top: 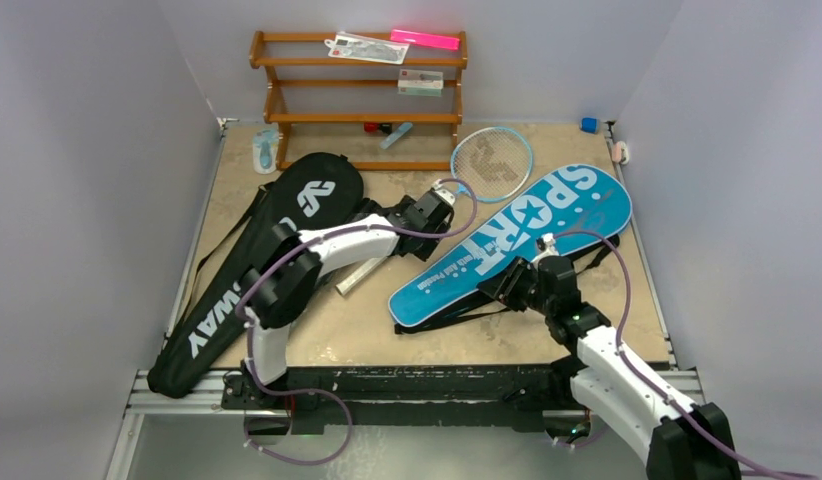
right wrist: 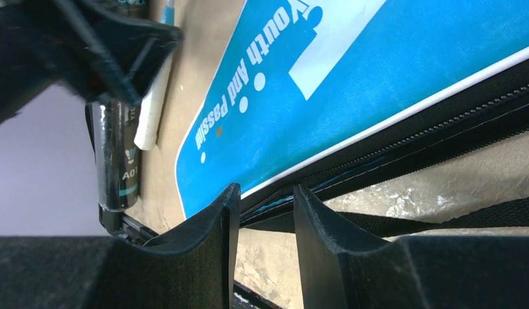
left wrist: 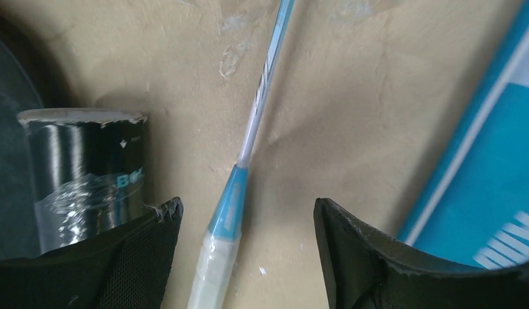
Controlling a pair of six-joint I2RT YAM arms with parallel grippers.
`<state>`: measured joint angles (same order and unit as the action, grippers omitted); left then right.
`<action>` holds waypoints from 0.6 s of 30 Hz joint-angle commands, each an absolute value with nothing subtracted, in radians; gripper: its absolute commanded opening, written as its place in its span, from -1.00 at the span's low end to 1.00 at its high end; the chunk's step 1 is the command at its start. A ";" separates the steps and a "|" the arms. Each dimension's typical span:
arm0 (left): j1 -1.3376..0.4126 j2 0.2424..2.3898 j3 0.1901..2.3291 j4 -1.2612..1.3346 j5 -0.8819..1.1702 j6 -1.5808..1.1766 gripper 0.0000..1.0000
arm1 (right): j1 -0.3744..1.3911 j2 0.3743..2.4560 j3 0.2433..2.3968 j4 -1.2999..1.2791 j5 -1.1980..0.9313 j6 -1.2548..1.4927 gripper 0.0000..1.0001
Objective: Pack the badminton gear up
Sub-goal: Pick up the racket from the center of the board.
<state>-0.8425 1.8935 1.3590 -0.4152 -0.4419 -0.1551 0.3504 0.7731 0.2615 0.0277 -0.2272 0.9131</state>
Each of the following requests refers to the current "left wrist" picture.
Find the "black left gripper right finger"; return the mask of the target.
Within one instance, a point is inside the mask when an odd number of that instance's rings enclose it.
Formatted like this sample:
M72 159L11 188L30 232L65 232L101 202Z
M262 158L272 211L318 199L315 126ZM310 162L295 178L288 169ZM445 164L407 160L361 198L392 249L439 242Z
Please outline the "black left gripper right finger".
M529 262L484 270L432 256L330 198L313 218L330 308L529 308Z

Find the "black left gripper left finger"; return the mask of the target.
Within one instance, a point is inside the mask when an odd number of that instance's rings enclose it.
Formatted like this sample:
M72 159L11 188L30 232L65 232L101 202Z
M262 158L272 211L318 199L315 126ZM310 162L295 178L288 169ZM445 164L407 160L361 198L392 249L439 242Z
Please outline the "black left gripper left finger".
M182 216L176 197L94 238L0 261L0 308L161 307Z

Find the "black shuttlecock tube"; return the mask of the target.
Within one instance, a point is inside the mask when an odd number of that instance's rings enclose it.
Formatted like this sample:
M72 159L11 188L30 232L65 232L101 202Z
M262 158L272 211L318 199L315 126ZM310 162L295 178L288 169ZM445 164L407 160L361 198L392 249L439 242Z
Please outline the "black shuttlecock tube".
M23 111L17 119L30 157L41 252L146 213L143 113L47 108Z

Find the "blue racket bag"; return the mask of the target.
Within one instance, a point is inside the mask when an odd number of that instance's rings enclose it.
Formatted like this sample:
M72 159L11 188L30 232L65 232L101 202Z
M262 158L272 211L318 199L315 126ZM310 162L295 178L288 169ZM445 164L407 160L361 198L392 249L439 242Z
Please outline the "blue racket bag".
M529 1L397 238L473 267L529 261Z

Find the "black Crossway racket bag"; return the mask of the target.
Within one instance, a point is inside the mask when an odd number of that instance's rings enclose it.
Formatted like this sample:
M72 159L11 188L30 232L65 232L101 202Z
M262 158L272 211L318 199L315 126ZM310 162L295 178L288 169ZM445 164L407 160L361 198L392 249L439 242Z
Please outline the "black Crossway racket bag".
M51 53L0 15L0 261L40 253L25 133L17 115L70 104L66 78Z

